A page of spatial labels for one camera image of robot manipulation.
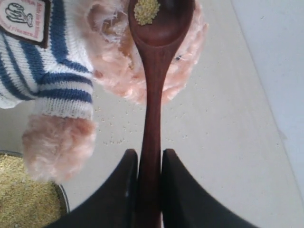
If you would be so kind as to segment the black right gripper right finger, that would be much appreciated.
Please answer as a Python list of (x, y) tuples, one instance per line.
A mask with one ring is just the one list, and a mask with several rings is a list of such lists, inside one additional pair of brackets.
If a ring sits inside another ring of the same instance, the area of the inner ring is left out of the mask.
[(163, 152), (161, 208), (166, 228), (254, 227), (205, 191), (173, 149)]

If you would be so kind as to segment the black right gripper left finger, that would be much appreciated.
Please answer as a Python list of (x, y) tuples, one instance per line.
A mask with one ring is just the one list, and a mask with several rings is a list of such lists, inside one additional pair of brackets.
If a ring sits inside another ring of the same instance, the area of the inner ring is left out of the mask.
[(125, 151), (100, 188), (76, 209), (49, 228), (132, 228), (137, 185), (138, 156)]

